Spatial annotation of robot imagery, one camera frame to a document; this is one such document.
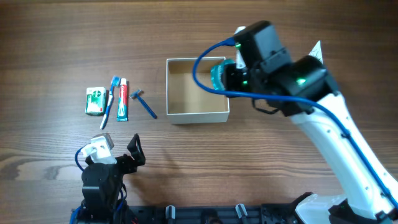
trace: brown wood grain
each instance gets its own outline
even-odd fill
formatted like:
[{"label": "brown wood grain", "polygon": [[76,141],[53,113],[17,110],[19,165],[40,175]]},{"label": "brown wood grain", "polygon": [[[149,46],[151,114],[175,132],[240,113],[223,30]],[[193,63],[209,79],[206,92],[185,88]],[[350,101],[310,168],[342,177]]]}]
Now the brown wood grain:
[{"label": "brown wood grain", "polygon": [[[110,133],[114,154],[139,133],[147,164],[124,177],[130,205],[255,205],[304,192],[340,194],[332,171],[287,118],[230,101],[227,123],[171,125],[167,58],[197,57],[259,20],[294,59],[322,40],[323,59],[359,129],[398,177],[398,30],[393,1],[136,1],[0,5],[0,223],[66,223],[81,194],[77,149]],[[233,57],[222,48],[214,56]],[[85,90],[113,75],[141,88],[129,122],[104,131]]]}]

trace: toothbrush handle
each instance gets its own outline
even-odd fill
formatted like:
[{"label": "toothbrush handle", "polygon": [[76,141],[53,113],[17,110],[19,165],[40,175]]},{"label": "toothbrush handle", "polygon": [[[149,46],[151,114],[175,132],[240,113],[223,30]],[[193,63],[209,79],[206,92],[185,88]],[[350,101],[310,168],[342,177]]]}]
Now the toothbrush handle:
[{"label": "toothbrush handle", "polygon": [[141,104],[142,104],[142,105],[144,106],[144,108],[148,111],[148,113],[149,113],[154,119],[156,119],[156,118],[157,118],[156,114],[150,109],[150,107],[148,106],[148,104],[145,103],[145,101],[144,101],[140,96],[137,96],[137,99],[141,102]]},{"label": "toothbrush handle", "polygon": [[102,119],[101,125],[99,126],[100,129],[105,128],[105,124],[108,121],[109,111],[111,110],[112,102],[113,102],[113,95],[109,94],[108,105],[106,106],[104,118]]}]

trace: open box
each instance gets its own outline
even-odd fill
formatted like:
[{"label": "open box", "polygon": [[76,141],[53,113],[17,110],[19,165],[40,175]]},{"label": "open box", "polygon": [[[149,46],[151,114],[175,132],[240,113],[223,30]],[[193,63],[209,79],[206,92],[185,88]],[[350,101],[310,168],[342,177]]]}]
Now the open box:
[{"label": "open box", "polygon": [[[167,59],[167,117],[172,124],[226,122],[229,99],[202,90],[193,81],[192,67],[196,58]],[[211,68],[225,57],[205,57],[198,66],[197,78],[212,88]]]}]

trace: blue tube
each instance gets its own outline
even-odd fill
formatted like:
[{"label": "blue tube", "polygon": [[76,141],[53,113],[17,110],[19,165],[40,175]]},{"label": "blue tube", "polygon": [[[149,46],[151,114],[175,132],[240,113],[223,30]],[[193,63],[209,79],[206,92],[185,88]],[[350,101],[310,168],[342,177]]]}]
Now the blue tube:
[{"label": "blue tube", "polygon": [[384,185],[383,181],[380,179],[376,171],[373,169],[372,165],[370,164],[368,158],[363,154],[362,150],[359,148],[353,137],[351,136],[351,133],[349,132],[348,129],[346,129],[343,125],[343,123],[337,118],[335,114],[333,114],[330,110],[326,109],[324,106],[312,101],[308,100],[305,98],[301,97],[296,97],[296,96],[279,96],[279,95],[265,95],[265,94],[258,94],[258,93],[245,93],[245,92],[239,92],[239,91],[224,91],[224,90],[214,90],[212,88],[208,88],[207,86],[203,85],[202,83],[199,82],[197,79],[197,67],[200,62],[200,60],[206,56],[209,52],[212,50],[216,49],[217,47],[221,46],[234,46],[234,39],[232,37],[221,41],[220,43],[217,43],[213,46],[211,46],[209,49],[205,50],[195,61],[195,64],[193,65],[192,68],[192,77],[195,83],[202,89],[206,90],[209,93],[214,93],[218,95],[226,95],[226,96],[235,96],[235,97],[247,97],[247,98],[253,98],[253,99],[264,99],[264,100],[278,100],[278,101],[289,101],[289,102],[296,102],[296,103],[303,103],[306,105],[313,106],[315,108],[318,108],[322,110],[326,115],[328,115],[335,123],[336,125],[341,129],[341,132],[345,135],[349,143],[352,145],[353,149],[356,151],[358,156],[361,158],[363,161],[364,165],[382,190],[383,194],[389,199],[391,204],[398,210],[398,203],[395,200],[395,198],[391,195],[391,191],[387,188],[386,185]]}]

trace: toothbrush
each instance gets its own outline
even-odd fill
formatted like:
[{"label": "toothbrush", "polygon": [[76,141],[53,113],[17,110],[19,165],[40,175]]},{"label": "toothbrush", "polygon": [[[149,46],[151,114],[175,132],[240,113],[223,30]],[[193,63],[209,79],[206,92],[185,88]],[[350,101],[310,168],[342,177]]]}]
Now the toothbrush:
[{"label": "toothbrush", "polygon": [[117,76],[114,76],[111,81],[111,89],[109,90],[108,105],[106,105],[104,118],[102,119],[101,126],[99,126],[99,128],[101,128],[101,129],[105,128],[105,124],[108,121],[109,111],[111,110],[111,105],[113,102],[113,88],[115,86],[119,86],[119,84],[120,84],[120,78]]}]

